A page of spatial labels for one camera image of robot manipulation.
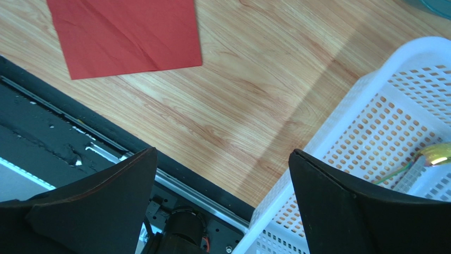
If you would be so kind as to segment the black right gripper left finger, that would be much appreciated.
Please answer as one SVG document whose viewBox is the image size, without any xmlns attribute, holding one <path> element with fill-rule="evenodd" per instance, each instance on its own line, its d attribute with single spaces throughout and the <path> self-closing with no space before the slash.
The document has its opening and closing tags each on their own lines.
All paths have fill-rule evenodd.
<svg viewBox="0 0 451 254">
<path fill-rule="evenodd" d="M 1 253 L 134 253 L 157 150 L 25 201 L 1 203 Z"/>
</svg>

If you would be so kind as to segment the red paper napkin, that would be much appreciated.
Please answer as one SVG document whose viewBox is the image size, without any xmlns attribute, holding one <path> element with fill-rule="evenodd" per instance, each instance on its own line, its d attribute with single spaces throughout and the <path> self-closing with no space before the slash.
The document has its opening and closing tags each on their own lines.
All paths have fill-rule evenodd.
<svg viewBox="0 0 451 254">
<path fill-rule="evenodd" d="M 202 64 L 193 1 L 48 1 L 71 79 Z"/>
</svg>

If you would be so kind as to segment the iridescent rainbow spoon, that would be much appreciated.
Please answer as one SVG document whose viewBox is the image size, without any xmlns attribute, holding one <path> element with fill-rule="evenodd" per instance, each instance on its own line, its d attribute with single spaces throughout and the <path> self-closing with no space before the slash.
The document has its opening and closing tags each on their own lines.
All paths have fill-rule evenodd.
<svg viewBox="0 0 451 254">
<path fill-rule="evenodd" d="M 384 176 L 380 180 L 373 182 L 375 185 L 379 185 L 384 181 L 404 172 L 408 169 L 411 169 L 413 165 L 421 158 L 425 158 L 425 162 L 423 163 L 424 167 L 436 167 L 450 163 L 450 142 L 433 144 L 428 147 L 424 147 L 417 151 L 414 156 L 411 158 L 411 161 L 405 166 L 397 169 L 394 172 Z"/>
</svg>

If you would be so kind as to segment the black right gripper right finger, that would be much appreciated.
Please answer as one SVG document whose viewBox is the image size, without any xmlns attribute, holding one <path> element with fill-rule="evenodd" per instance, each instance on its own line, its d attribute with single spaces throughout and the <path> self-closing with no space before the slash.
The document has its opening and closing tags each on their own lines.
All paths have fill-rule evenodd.
<svg viewBox="0 0 451 254">
<path fill-rule="evenodd" d="M 402 194 L 295 149 L 288 160 L 311 253 L 450 253 L 450 203 Z"/>
</svg>

